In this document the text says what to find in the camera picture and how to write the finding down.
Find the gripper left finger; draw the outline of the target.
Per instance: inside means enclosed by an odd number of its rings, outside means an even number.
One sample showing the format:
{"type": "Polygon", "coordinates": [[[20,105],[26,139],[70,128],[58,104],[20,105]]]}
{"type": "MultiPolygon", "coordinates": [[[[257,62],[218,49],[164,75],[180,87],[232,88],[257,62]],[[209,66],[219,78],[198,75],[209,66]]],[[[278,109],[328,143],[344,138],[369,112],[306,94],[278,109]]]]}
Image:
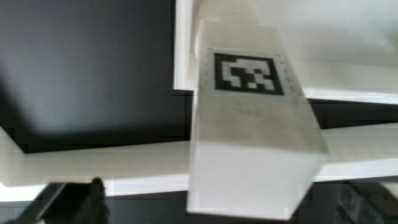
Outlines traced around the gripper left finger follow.
{"type": "Polygon", "coordinates": [[[52,182],[20,216],[3,224],[111,224],[106,184],[100,177],[88,183],[52,182]]]}

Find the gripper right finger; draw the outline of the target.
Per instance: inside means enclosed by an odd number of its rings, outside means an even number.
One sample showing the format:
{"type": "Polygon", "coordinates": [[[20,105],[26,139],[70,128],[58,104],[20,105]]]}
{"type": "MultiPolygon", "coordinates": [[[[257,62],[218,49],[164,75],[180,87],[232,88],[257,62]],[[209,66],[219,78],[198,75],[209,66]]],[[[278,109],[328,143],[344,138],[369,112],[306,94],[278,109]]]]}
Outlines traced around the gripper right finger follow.
{"type": "Polygon", "coordinates": [[[301,224],[398,224],[398,196],[377,181],[317,183],[301,207],[301,224]]]}

